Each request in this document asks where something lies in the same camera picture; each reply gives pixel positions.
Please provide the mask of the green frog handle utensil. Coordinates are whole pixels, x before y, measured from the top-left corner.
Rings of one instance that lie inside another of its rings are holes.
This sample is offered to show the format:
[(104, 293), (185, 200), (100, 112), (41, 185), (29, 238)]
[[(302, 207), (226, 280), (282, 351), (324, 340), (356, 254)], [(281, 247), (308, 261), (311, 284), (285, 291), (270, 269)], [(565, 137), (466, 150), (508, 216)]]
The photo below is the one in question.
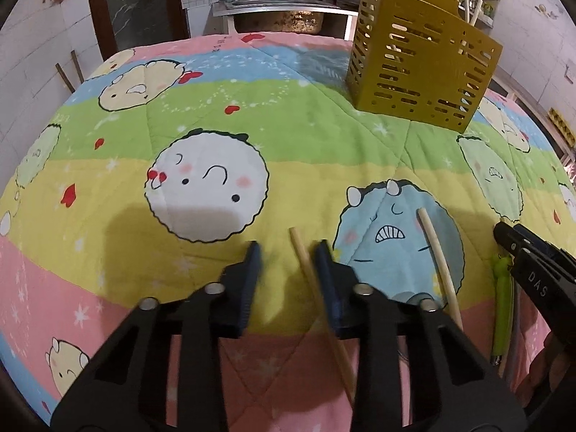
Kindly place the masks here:
[(495, 321), (490, 362), (499, 367), (508, 352), (513, 329), (514, 283), (510, 256), (496, 255), (492, 260), (495, 283)]

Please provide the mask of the wooden chopstick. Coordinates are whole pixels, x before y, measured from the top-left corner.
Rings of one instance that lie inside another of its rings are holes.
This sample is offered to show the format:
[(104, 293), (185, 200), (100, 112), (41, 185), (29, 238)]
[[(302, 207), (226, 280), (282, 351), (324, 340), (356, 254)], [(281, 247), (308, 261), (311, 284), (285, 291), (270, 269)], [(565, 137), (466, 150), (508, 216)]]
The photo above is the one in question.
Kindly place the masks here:
[(356, 376), (354, 370), (351, 367), (350, 357), (347, 354), (346, 347), (344, 347), (344, 345), (341, 344), (339, 340), (337, 340), (329, 326), (324, 306), (324, 299), (322, 297), (319, 280), (314, 268), (314, 262), (312, 261), (309, 249), (303, 243), (299, 229), (296, 227), (291, 227), (289, 229), (289, 235), (293, 250), (296, 253), (297, 259), (299, 260), (303, 275), (305, 275), (307, 278), (307, 283), (309, 284), (312, 293), (312, 299), (314, 300), (314, 304), (318, 311), (318, 318), (323, 326), (324, 332), (326, 333), (327, 340), (329, 341), (329, 345), (339, 369), (340, 378), (342, 380), (344, 390), (347, 394), (347, 400), (351, 407), (353, 407)]
[(423, 230), (429, 241), (429, 246), (432, 249), (433, 257), (435, 258), (437, 270), (440, 276), (441, 286), (446, 296), (450, 316), (452, 320), (456, 323), (456, 325), (460, 329), (462, 329), (464, 326), (459, 307), (459, 302), (457, 300), (454, 283), (451, 277), (450, 269), (447, 264), (447, 260), (442, 251), (439, 237), (436, 234), (436, 230), (433, 227), (432, 220), (429, 217), (427, 210), (425, 208), (419, 208), (417, 209), (417, 215), (419, 220), (421, 221)]

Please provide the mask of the kitchen sink counter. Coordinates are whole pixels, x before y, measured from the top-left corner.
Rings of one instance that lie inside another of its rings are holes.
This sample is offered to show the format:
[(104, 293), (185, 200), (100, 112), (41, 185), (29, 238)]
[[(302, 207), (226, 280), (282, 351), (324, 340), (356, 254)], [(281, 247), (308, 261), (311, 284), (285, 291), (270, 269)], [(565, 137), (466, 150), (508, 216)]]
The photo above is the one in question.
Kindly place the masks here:
[(316, 0), (220, 0), (212, 15), (227, 34), (291, 32), (351, 40), (357, 12)]

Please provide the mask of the yellow egg tray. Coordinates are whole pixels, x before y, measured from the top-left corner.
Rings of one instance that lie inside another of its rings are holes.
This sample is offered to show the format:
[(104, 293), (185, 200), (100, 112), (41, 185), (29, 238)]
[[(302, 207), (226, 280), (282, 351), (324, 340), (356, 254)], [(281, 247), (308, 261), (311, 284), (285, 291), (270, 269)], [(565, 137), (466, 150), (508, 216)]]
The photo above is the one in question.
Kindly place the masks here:
[(564, 138), (569, 147), (574, 148), (576, 143), (575, 133), (569, 128), (563, 116), (551, 107), (548, 111), (548, 118), (557, 128), (558, 133)]

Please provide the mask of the yellow perforated utensil holder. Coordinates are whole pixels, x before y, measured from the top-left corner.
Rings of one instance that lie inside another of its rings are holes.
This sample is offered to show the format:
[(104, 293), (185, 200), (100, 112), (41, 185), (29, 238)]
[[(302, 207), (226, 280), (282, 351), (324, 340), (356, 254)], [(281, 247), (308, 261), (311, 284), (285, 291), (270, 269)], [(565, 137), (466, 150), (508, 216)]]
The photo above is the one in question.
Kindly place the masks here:
[(502, 50), (458, 0), (360, 0), (347, 89), (360, 111), (463, 133)]

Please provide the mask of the colourful cartoon quilt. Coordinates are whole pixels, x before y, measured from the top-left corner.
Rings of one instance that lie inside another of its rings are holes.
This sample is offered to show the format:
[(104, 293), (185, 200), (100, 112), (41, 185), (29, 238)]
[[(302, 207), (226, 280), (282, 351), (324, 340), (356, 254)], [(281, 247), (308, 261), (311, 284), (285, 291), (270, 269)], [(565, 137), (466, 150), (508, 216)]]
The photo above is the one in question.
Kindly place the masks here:
[(388, 297), (445, 303), (418, 217), (436, 230), (463, 316), (494, 344), (500, 255), (521, 223), (575, 248), (575, 191), (544, 135), (502, 96), (458, 131), (410, 119), (420, 93), (392, 85), (356, 109), (354, 47), (319, 36), (205, 36), (107, 59), (35, 127), (1, 180), (1, 364), (42, 425), (144, 297), (171, 302), (215, 281), (251, 242), (263, 270), (239, 340), (220, 343), (233, 431), (344, 431), (351, 405), (291, 244), (326, 240)]

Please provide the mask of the chopsticks in holder right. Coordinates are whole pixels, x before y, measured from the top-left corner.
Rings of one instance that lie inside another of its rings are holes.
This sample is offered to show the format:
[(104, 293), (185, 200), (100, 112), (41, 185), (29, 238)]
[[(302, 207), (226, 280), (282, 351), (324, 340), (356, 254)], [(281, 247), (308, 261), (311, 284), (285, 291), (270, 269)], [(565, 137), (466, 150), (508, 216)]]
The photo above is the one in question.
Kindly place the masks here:
[(482, 11), (483, 0), (463, 0), (465, 8), (465, 20), (471, 26), (475, 26), (477, 20), (480, 18)]

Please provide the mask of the dark framed glass door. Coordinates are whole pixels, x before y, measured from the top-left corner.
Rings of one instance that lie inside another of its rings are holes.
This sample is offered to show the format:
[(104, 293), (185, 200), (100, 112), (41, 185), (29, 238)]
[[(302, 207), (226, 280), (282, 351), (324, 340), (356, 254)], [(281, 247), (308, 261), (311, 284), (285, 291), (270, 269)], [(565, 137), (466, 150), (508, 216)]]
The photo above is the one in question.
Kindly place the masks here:
[(100, 54), (187, 39), (181, 0), (88, 0)]

